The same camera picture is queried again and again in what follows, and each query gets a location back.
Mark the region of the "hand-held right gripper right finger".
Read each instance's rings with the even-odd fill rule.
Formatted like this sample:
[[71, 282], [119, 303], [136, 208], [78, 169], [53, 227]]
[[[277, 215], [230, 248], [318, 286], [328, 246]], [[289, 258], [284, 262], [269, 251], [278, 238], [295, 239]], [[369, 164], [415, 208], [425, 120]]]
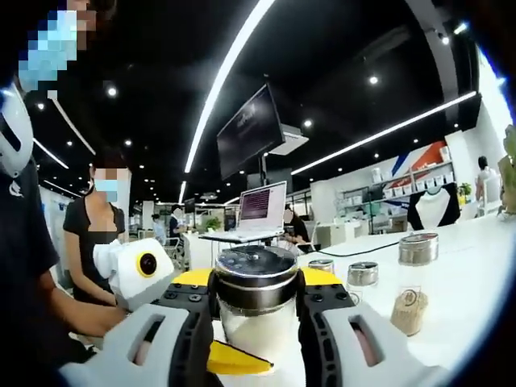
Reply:
[[297, 275], [298, 340], [308, 386], [444, 386], [447, 370], [414, 356], [406, 336], [332, 273]]

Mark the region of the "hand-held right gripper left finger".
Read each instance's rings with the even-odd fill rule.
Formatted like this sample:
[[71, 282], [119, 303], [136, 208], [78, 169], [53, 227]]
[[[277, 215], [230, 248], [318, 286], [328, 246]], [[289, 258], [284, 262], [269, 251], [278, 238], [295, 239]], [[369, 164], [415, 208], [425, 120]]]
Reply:
[[161, 299], [113, 328], [103, 349], [59, 372], [69, 386], [218, 386], [209, 372], [214, 338], [210, 270], [182, 273]]

